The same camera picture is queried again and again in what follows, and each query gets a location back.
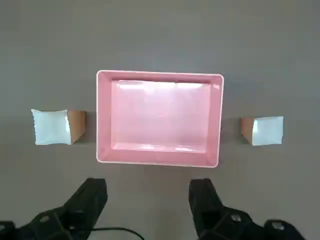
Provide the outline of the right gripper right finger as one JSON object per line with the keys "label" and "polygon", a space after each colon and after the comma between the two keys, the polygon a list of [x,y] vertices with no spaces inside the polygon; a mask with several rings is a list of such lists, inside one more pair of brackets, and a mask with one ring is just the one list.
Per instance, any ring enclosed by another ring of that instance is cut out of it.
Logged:
{"label": "right gripper right finger", "polygon": [[303,240],[290,223],[269,219],[256,224],[244,211],[221,202],[210,179],[192,179],[188,200],[199,240]]}

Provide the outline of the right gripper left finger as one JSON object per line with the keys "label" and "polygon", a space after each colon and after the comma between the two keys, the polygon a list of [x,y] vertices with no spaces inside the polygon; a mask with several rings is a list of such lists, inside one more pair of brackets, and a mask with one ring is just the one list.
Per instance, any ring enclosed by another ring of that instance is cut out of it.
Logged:
{"label": "right gripper left finger", "polygon": [[88,178],[65,204],[36,215],[28,224],[0,222],[2,240],[87,240],[108,200],[103,178]]}

